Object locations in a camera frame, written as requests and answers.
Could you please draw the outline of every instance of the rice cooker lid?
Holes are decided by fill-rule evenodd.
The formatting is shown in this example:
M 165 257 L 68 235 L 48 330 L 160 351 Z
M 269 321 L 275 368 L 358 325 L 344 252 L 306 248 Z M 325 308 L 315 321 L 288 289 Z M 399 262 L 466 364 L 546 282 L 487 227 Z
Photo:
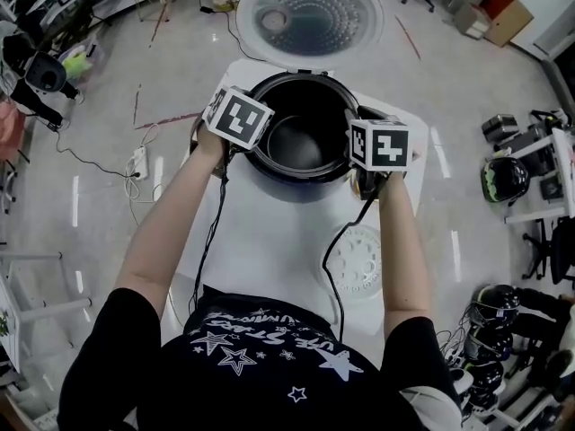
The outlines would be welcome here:
M 357 58 L 379 40 L 379 0 L 240 0 L 243 42 L 272 64 L 322 72 Z

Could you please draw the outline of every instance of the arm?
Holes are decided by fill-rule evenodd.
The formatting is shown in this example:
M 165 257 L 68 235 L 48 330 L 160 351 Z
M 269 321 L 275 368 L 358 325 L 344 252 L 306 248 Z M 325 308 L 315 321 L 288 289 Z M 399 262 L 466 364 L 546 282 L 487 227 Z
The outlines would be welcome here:
M 429 279 L 403 176 L 394 172 L 379 194 L 385 337 L 403 321 L 429 317 Z
M 221 139 L 203 126 L 198 143 L 137 228 L 114 286 L 144 296 L 160 317 L 210 174 L 223 155 Z

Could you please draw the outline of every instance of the hand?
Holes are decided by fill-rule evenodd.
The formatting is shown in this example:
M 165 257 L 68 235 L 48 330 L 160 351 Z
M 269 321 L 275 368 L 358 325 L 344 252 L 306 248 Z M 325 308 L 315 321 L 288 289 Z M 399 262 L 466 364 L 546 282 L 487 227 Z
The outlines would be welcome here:
M 224 156 L 224 140 L 208 131 L 203 122 L 198 128 L 198 151 L 208 158 L 214 166 L 217 166 Z

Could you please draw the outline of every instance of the star print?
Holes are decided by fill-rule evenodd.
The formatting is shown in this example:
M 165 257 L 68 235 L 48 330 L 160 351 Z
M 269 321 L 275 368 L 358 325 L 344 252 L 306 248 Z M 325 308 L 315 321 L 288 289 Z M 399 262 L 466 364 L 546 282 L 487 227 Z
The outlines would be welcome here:
M 242 374 L 245 365 L 258 364 L 245 355 L 248 348 L 240 349 L 239 351 L 232 351 L 226 347 L 222 347 L 222 349 L 224 353 L 226 353 L 226 357 L 217 363 L 217 365 L 230 365 L 238 377 Z
M 268 312 L 268 311 L 269 311 L 269 310 L 262 310 L 262 308 L 260 308 L 257 312 L 251 312 L 250 314 L 253 314 L 254 316 L 257 316 L 257 315 L 263 315 L 263 314 L 265 314 L 265 313 Z
M 291 387 L 291 393 L 287 396 L 293 399 L 295 403 L 299 400 L 307 399 L 307 396 L 305 396 L 305 388 L 296 388 L 295 386 Z
M 280 356 L 285 357 L 287 361 L 291 361 L 292 359 L 296 359 L 293 353 L 290 351 L 286 351 L 285 349 L 281 350 Z
M 341 351 L 338 355 L 333 355 L 332 353 L 328 353 L 320 348 L 315 348 L 315 351 L 325 359 L 325 362 L 321 364 L 320 367 L 324 369 L 333 369 L 344 382 L 349 380 L 349 371 L 358 372 L 360 374 L 363 372 L 362 369 L 354 366 L 349 361 L 349 351 Z
M 227 335 L 229 334 L 214 335 L 213 333 L 208 331 L 206 337 L 193 340 L 190 343 L 205 343 L 206 348 L 208 349 L 208 356 L 209 356 L 214 352 L 214 350 L 217 348 L 218 345 L 233 345 L 231 341 L 226 340 Z

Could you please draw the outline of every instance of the black t-shirt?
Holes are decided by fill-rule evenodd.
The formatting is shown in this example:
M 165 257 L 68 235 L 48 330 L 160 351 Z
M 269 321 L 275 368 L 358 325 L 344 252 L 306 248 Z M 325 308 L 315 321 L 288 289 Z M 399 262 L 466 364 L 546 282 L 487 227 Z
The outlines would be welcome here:
M 113 291 L 70 368 L 61 431 L 113 429 L 137 408 L 137 427 L 275 428 L 368 424 L 459 429 L 456 393 L 432 322 L 400 324 L 381 370 L 337 342 L 329 324 L 288 303 L 220 295 L 199 305 L 184 333 L 161 347 L 152 305 Z

